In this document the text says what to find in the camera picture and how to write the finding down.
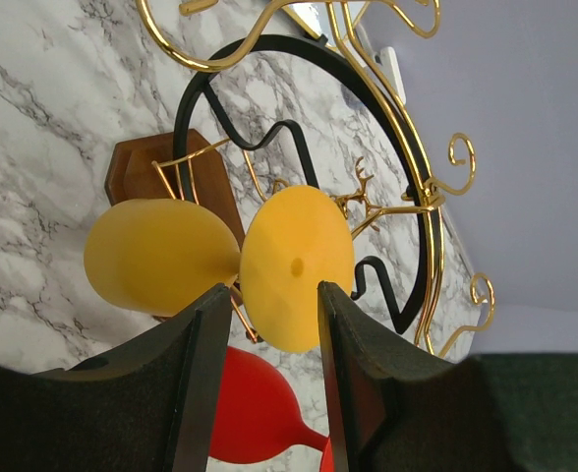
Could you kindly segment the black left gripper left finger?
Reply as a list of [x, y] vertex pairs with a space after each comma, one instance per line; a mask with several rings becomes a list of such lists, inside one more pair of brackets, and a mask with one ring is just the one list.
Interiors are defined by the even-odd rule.
[[218, 284], [72, 369], [0, 366], [0, 471], [203, 471], [230, 324]]

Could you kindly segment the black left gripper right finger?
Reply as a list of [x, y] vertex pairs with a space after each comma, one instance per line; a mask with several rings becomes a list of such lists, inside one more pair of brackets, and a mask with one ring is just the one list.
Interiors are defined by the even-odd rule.
[[338, 471], [578, 471], [578, 353], [449, 363], [318, 286]]

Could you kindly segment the red plastic wine glass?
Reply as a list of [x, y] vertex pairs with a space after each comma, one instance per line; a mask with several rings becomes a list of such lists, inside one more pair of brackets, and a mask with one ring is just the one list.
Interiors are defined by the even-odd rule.
[[304, 421], [286, 379], [263, 358], [228, 347], [209, 456], [232, 464], [267, 461], [294, 445], [326, 451], [329, 439]]

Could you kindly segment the yellow plastic wine glass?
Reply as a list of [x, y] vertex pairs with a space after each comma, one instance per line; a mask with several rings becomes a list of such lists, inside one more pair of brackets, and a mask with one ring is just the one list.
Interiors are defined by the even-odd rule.
[[88, 233], [87, 279], [107, 302], [172, 317], [212, 286], [239, 284], [254, 330], [274, 348], [307, 352], [319, 344], [318, 285], [350, 292], [350, 229], [333, 200], [290, 186], [256, 213], [245, 239], [191, 202], [129, 200], [110, 208]]

